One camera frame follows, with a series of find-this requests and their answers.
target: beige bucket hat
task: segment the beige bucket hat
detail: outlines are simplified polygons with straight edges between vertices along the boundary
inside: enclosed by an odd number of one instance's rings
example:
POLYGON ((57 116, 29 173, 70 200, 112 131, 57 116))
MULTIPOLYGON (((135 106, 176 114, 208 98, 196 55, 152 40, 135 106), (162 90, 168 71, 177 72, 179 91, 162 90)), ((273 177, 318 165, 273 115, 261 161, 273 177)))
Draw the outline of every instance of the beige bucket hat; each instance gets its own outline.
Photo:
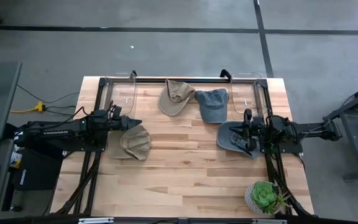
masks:
POLYGON ((196 90, 185 82, 165 80, 165 87, 158 99, 158 107, 169 116, 176 116, 187 102, 194 98, 196 90))
POLYGON ((149 155, 150 145, 150 134, 142 125, 137 125, 126 132, 109 132, 108 154, 112 159, 145 160, 149 155))

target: gray floor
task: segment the gray floor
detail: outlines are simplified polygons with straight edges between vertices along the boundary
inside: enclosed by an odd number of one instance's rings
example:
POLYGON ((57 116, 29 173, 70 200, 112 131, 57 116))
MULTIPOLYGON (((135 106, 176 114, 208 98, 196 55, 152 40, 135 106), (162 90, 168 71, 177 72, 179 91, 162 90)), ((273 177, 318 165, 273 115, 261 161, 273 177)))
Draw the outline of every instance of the gray floor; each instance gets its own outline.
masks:
MULTIPOLYGON (((260 6, 269 29, 358 30, 356 0, 260 0, 260 6)), ((257 27, 251 0, 0 0, 0 14, 7 24, 257 27)), ((267 35, 267 43, 274 76, 285 79, 296 122, 321 121, 358 90, 357 35, 267 35)), ((133 69, 139 75, 216 76, 226 68, 265 76, 257 34, 0 31, 0 61, 5 60, 21 60, 19 83, 46 100, 78 91, 85 75, 133 69)), ((36 102, 18 90, 12 107, 30 108, 36 102)), ((76 97, 71 97, 57 106, 75 103, 76 97)), ((9 117, 16 125, 35 119, 64 118, 9 117)), ((346 138, 306 139, 303 147, 315 213, 358 221, 358 181, 342 181, 344 174, 358 170, 346 138)))

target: green leaves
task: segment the green leaves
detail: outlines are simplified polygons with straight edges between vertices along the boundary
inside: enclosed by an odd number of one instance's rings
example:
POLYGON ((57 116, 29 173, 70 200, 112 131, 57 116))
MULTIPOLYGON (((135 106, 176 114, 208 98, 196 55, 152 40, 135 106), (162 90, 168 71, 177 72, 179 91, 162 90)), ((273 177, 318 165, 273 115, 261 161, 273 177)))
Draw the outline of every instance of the green leaves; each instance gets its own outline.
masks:
POLYGON ((283 205, 289 207, 285 201, 290 195, 285 196, 270 182, 256 182, 251 197, 264 213, 274 214, 283 205))

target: potted plant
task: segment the potted plant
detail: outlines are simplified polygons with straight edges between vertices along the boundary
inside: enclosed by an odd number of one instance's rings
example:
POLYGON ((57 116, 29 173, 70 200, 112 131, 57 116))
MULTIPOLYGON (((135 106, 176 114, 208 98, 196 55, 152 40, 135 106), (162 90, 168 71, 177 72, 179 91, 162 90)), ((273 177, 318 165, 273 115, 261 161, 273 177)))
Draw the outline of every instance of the potted plant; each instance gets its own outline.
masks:
POLYGON ((248 207, 258 214, 276 214, 284 206, 290 196, 285 196, 280 188, 271 182, 258 181, 248 186, 245 200, 248 207))

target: cap visor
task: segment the cap visor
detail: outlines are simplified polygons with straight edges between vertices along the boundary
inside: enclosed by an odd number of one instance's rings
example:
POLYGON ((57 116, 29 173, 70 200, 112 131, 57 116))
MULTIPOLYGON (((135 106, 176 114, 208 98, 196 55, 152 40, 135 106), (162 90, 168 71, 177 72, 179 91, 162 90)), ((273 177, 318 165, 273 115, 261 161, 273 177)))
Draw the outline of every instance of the cap visor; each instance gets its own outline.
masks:
POLYGON ((124 131, 110 131, 107 140, 108 154, 111 159, 129 159, 128 155, 120 145, 120 139, 124 131))
POLYGON ((257 148, 250 152, 244 152, 242 149, 239 149, 237 146, 233 145, 233 143, 231 142, 231 136, 233 135, 233 132, 229 128, 230 127, 238 127, 241 124, 242 124, 242 122, 240 122, 240 121, 228 121, 228 122, 223 123, 218 129, 218 136, 216 138, 216 144, 223 149, 241 152, 248 157, 256 159, 256 158, 258 158, 259 151, 260 151, 260 146, 259 146, 258 141, 257 141, 257 148))
POLYGON ((200 105, 201 118, 205 123, 223 123, 227 120, 227 106, 212 110, 200 105))
POLYGON ((169 98, 167 87, 164 87, 161 92, 160 98, 158 99, 158 107, 166 115, 176 116, 183 109, 183 107, 185 107, 189 99, 190 97, 188 97, 183 102, 175 103, 169 98))

